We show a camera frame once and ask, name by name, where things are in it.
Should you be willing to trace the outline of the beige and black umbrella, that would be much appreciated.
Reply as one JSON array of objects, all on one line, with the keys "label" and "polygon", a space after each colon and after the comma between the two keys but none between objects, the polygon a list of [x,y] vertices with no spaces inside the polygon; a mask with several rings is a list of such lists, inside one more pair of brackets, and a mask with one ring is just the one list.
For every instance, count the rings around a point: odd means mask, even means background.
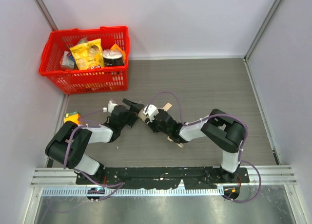
[{"label": "beige and black umbrella", "polygon": [[154,133],[161,132],[167,136],[169,142],[174,142],[180,148],[184,148],[183,144],[187,141],[179,135],[182,124],[176,122],[168,113],[168,110],[172,106],[171,103],[167,103],[162,108],[157,108],[155,105],[149,104],[139,112],[138,117],[146,123]]}]

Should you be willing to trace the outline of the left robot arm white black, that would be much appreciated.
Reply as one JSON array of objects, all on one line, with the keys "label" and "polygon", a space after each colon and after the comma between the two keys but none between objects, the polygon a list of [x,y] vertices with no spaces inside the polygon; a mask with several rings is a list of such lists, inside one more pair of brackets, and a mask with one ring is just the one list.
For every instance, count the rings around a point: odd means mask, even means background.
[{"label": "left robot arm white black", "polygon": [[65,122],[45,149],[46,156],[63,164],[65,168],[79,171],[89,176],[95,182],[104,181],[104,165],[85,154],[86,148],[92,143],[112,143],[120,137],[125,126],[132,127],[138,119],[138,114],[144,105],[122,100],[119,105],[110,100],[102,112],[110,115],[106,122],[96,127]]}]

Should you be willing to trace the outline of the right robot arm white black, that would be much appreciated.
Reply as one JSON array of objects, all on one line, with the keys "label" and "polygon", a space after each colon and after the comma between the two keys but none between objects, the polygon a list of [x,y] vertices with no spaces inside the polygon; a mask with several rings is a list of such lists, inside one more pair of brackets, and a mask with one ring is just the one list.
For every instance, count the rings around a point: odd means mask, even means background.
[{"label": "right robot arm white black", "polygon": [[208,137],[222,149],[222,178],[231,182],[238,177],[242,147],[248,136],[247,125],[238,118],[219,109],[213,109],[208,116],[188,123],[176,122],[162,109],[144,110],[143,115],[153,132],[164,133],[169,141],[178,145]]}]

